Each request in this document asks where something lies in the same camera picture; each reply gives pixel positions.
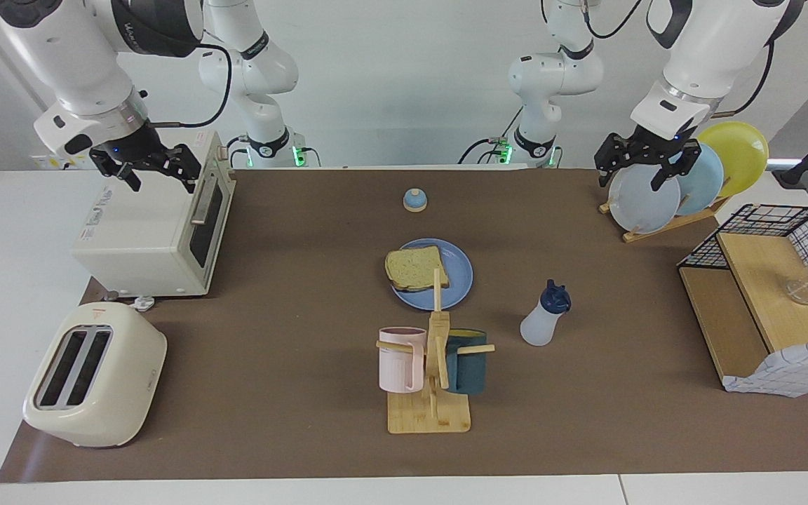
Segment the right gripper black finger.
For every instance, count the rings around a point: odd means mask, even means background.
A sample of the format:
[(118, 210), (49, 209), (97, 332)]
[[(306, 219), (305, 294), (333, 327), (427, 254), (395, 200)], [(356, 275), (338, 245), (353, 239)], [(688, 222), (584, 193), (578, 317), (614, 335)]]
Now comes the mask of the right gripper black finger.
[(192, 194), (200, 175), (201, 164), (186, 144), (161, 148), (155, 153), (155, 170), (182, 183), (183, 188)]
[(139, 192), (141, 189), (141, 179), (138, 178), (129, 165), (125, 166), (115, 162), (99, 162), (99, 171), (105, 177), (115, 177), (119, 181), (125, 182), (131, 191)]

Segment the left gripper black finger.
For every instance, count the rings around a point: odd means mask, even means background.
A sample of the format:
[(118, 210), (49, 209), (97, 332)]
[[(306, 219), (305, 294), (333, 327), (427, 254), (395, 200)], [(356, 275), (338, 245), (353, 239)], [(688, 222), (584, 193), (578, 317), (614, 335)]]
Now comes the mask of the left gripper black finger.
[(671, 156), (665, 153), (657, 154), (655, 160), (659, 163), (660, 169), (651, 179), (651, 189), (659, 191), (667, 180), (677, 175), (688, 175), (700, 154), (701, 147), (698, 140), (686, 140), (680, 150)]
[(631, 137), (622, 137), (618, 133), (610, 133), (602, 141), (594, 154), (594, 165), (598, 172), (600, 188), (605, 188), (619, 170), (631, 166)]

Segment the translucent squeeze bottle blue cap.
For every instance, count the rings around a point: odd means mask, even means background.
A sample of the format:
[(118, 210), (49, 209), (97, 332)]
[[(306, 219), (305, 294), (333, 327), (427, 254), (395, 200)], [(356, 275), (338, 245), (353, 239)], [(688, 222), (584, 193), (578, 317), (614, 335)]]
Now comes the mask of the translucent squeeze bottle blue cap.
[(558, 320), (572, 307), (573, 302), (565, 285), (558, 285), (550, 278), (536, 306), (520, 322), (523, 341), (535, 347), (548, 345), (553, 339)]

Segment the toast bread slice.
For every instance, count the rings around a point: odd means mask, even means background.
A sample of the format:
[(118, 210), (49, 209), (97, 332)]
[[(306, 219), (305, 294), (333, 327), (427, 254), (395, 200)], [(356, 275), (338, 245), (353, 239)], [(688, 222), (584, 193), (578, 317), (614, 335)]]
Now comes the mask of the toast bread slice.
[(450, 285), (440, 248), (435, 244), (391, 250), (385, 256), (384, 268), (392, 287), (398, 291), (430, 290), (435, 287), (436, 269), (440, 272), (440, 286), (448, 288)]

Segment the light blue round plate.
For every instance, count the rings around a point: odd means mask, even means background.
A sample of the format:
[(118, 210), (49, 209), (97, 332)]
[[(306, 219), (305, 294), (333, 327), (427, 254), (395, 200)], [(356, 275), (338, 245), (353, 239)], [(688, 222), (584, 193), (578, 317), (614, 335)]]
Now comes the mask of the light blue round plate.
[(701, 153), (687, 175), (678, 175), (682, 198), (676, 215), (692, 215), (712, 205), (724, 182), (722, 162), (708, 144), (699, 142)]

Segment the grey round plate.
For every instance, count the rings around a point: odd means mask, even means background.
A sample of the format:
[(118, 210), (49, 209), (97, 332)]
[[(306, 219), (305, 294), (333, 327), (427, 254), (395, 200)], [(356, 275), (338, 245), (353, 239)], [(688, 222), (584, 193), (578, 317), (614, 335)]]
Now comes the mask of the grey round plate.
[(651, 187), (660, 166), (633, 164), (619, 170), (610, 182), (610, 214), (628, 232), (650, 234), (676, 215), (682, 199), (679, 182), (669, 179), (657, 191)]

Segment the yellow round plate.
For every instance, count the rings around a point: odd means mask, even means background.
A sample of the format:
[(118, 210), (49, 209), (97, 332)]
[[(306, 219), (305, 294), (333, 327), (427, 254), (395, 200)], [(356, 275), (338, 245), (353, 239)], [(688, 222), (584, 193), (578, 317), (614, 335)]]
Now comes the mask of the yellow round plate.
[(698, 134), (698, 141), (712, 148), (722, 163), (722, 186), (718, 198), (747, 191), (767, 168), (769, 144), (749, 123), (725, 121)]

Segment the wooden plate rack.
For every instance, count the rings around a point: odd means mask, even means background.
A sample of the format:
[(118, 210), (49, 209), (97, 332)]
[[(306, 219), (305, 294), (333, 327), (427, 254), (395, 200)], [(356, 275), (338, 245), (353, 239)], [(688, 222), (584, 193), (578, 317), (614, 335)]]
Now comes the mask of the wooden plate rack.
[(602, 214), (612, 214), (613, 220), (623, 227), (625, 243), (656, 236), (683, 226), (689, 226), (714, 217), (727, 203), (728, 198), (717, 198), (712, 205), (692, 215), (676, 215), (680, 205), (680, 196), (669, 193), (664, 197), (646, 198), (614, 198), (599, 206)]

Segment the white toaster oven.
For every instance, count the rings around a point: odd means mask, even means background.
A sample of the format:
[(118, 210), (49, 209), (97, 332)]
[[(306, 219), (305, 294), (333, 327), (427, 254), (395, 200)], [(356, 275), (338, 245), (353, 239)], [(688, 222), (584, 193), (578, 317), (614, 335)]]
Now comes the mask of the white toaster oven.
[(106, 179), (71, 256), (119, 297), (208, 293), (236, 182), (215, 129), (166, 129), (167, 146), (185, 144), (201, 170), (188, 192), (174, 178), (139, 170), (139, 191)]

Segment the cream two-slot toaster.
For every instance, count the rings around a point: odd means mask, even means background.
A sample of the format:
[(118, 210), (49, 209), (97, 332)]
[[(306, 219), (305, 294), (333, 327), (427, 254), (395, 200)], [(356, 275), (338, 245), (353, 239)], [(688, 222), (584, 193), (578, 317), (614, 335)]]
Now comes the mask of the cream two-slot toaster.
[(23, 419), (77, 447), (125, 445), (144, 425), (167, 349), (166, 336), (135, 308), (82, 304), (55, 332)]

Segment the white checked cloth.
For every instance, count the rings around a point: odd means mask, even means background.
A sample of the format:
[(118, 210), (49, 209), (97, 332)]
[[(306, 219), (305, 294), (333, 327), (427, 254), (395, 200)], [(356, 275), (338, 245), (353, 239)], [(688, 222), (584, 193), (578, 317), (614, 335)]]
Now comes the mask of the white checked cloth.
[(778, 394), (797, 398), (808, 394), (808, 343), (767, 355), (747, 377), (724, 376), (727, 392)]

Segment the dark teal mug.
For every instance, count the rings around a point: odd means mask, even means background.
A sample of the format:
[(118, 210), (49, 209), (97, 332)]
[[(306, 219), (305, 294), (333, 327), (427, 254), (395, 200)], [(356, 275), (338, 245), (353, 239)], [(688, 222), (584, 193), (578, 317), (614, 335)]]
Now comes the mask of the dark teal mug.
[(446, 391), (458, 394), (480, 394), (485, 389), (485, 353), (458, 354), (460, 348), (487, 344), (483, 330), (452, 328), (445, 347), (448, 374)]

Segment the brown table mat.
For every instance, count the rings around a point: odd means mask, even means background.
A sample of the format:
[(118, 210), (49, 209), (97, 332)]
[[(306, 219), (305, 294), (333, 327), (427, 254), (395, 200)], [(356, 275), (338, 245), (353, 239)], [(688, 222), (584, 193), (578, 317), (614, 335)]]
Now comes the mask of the brown table mat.
[[(236, 179), (208, 296), (147, 313), (168, 352), (137, 438), (87, 450), (22, 425), (0, 482), (808, 471), (808, 396), (722, 390), (687, 299), (677, 263), (714, 221), (625, 244), (592, 170)], [(469, 432), (391, 435), (375, 341), (429, 317), (384, 257), (426, 237), (467, 253), (452, 323), (497, 349)], [(550, 278), (572, 308), (535, 347), (520, 322)]]

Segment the pink mug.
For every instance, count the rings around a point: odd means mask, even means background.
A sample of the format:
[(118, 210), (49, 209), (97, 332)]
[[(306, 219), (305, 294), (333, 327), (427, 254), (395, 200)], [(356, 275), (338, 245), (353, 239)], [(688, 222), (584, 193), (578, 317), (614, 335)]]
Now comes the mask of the pink mug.
[(414, 327), (379, 329), (379, 340), (408, 348), (379, 349), (379, 387), (389, 393), (416, 393), (424, 388), (426, 330)]

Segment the wooden mug tree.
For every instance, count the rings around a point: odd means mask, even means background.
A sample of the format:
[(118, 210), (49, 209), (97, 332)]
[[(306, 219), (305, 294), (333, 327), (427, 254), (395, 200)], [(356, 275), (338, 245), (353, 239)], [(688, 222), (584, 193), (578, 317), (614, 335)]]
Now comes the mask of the wooden mug tree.
[[(450, 393), (445, 347), (451, 318), (440, 304), (440, 272), (435, 270), (435, 307), (429, 316), (424, 348), (424, 388), (416, 393), (386, 393), (390, 434), (465, 433), (471, 429), (468, 394)], [(375, 342), (378, 349), (407, 351), (402, 344)]]

